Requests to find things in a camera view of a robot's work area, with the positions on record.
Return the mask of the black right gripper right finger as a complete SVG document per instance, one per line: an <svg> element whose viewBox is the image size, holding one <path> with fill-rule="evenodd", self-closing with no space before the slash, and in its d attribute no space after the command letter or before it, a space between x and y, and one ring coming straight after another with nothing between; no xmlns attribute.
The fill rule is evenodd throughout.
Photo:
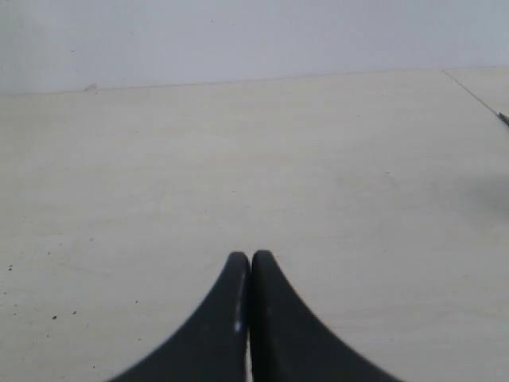
<svg viewBox="0 0 509 382"><path fill-rule="evenodd" d="M307 307L270 251L255 252L248 298L254 381L397 381Z"/></svg>

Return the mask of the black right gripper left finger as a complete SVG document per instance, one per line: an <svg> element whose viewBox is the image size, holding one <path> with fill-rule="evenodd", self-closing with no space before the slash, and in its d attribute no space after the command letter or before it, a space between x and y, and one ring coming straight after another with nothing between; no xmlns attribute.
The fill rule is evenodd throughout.
<svg viewBox="0 0 509 382"><path fill-rule="evenodd" d="M232 252L215 284L161 346L114 381L245 381L250 263Z"/></svg>

